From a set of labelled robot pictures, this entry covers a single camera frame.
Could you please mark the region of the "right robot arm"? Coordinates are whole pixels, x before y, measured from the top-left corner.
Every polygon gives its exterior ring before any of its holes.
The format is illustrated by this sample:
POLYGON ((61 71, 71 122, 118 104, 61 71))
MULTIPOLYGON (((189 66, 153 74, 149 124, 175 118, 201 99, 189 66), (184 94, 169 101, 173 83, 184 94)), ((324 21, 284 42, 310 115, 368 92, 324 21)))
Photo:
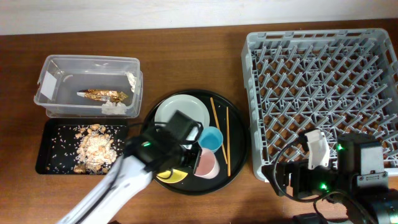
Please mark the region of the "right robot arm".
POLYGON ((338 167, 330 162, 325 133, 299 133, 262 173, 278 196, 316 205, 342 204, 350 223, 397 223, 397 190, 389 188, 381 143, 372 135, 338 136, 338 167))

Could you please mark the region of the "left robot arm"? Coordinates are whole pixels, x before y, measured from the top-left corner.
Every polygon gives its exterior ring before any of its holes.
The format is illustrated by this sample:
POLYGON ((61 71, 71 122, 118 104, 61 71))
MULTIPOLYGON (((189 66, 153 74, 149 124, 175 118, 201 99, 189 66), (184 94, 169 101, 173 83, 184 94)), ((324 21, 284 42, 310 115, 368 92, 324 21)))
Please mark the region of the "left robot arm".
POLYGON ((183 129, 154 126, 129 139, 104 179, 58 222, 108 223, 155 175, 195 165, 200 150, 185 146, 194 144, 202 131, 199 123, 183 129))

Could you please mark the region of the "yellow bowl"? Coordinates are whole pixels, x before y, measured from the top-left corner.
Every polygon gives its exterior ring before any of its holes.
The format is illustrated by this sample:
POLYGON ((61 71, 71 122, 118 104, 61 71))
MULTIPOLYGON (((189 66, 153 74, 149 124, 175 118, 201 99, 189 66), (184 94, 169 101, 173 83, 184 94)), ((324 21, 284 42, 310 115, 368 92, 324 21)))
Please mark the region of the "yellow bowl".
POLYGON ((175 184, 182 181, 188 175, 187 172, 177 169, 167 170, 156 175, 156 178, 166 184, 175 184))

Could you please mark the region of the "pink plastic cup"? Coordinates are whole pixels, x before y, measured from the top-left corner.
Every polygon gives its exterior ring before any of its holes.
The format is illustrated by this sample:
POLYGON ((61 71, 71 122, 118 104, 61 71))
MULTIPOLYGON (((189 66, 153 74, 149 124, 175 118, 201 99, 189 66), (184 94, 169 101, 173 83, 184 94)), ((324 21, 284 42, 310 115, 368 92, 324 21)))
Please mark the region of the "pink plastic cup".
POLYGON ((203 148, 193 175, 202 179, 214 179, 219 173, 220 165, 215 154, 211 150, 203 148))

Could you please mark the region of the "blue plastic cup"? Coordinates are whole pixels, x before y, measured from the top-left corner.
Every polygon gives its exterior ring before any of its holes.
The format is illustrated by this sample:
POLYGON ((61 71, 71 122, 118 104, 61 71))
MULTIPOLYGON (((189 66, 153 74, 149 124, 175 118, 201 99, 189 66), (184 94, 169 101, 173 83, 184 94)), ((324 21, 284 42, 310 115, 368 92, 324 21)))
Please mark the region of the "blue plastic cup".
POLYGON ((218 128, 209 126, 202 131, 198 144, 202 148, 216 152, 223 144, 223 135, 218 128))

